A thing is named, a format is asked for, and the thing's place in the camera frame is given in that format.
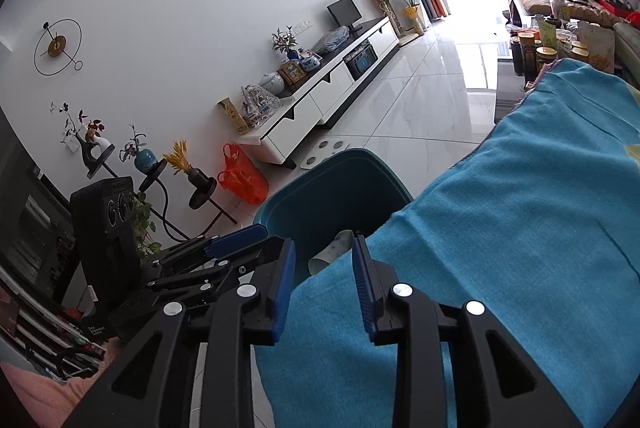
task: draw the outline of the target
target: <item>trash can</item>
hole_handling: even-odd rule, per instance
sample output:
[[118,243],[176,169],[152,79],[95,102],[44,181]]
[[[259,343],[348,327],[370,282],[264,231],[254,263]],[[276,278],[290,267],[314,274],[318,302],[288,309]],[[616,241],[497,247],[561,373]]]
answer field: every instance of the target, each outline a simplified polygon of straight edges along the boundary
[[329,157],[271,195],[254,224],[296,243],[296,280],[309,277],[308,261],[343,229],[368,236],[413,200],[396,174],[368,150]]

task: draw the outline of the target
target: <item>white label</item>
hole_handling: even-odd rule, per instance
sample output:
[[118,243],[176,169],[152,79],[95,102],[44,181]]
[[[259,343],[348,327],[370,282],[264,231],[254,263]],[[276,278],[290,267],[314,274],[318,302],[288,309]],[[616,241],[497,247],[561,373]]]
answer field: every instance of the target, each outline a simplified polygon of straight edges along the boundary
[[89,289],[89,295],[91,296],[92,301],[97,302],[98,297],[95,295],[94,286],[88,285],[86,288]]

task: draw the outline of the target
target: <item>white tray with holes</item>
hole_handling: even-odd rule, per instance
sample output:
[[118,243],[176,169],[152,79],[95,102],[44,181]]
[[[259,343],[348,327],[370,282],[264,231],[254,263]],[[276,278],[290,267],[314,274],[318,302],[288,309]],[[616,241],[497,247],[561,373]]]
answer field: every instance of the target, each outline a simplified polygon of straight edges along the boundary
[[318,141],[313,149],[306,154],[305,159],[300,163],[303,170],[315,168],[322,161],[327,160],[332,155],[345,151],[349,147],[347,137],[325,137]]

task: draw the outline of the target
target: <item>turquoise vase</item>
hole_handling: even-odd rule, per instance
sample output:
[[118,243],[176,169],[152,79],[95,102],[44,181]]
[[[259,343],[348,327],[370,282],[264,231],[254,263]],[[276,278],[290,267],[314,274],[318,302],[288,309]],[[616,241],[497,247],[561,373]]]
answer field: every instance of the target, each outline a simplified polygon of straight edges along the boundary
[[145,149],[145,150],[140,150],[136,154],[136,158],[133,161],[133,165],[136,167],[136,169],[139,172],[142,172],[145,175],[148,175],[149,172],[154,168],[157,162],[158,162],[158,159],[154,155],[153,151]]

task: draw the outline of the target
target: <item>drawer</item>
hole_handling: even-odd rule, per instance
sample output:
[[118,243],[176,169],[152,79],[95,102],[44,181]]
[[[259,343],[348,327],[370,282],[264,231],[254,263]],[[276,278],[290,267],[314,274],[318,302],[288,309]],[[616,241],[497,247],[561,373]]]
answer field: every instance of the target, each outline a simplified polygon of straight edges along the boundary
[[369,43],[373,45],[373,50],[376,51],[376,54],[380,58],[383,52],[397,39],[391,23],[385,23],[369,37]]
[[344,62],[340,62],[309,92],[324,115],[353,84],[353,77]]
[[322,113],[308,95],[291,108],[281,121],[267,134],[271,142],[285,157],[298,146],[320,118]]

